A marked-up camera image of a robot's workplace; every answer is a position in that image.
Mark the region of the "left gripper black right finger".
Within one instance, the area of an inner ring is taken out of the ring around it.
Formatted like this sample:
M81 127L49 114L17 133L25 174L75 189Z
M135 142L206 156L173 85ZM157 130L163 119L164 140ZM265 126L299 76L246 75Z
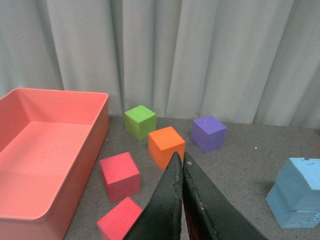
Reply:
M265 240L221 193L194 159L184 154L183 206L191 240Z

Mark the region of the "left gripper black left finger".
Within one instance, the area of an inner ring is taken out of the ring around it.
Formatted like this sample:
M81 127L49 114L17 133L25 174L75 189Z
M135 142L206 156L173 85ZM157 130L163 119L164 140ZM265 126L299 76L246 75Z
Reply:
M149 202L125 240L179 240L182 230L183 166L174 152Z

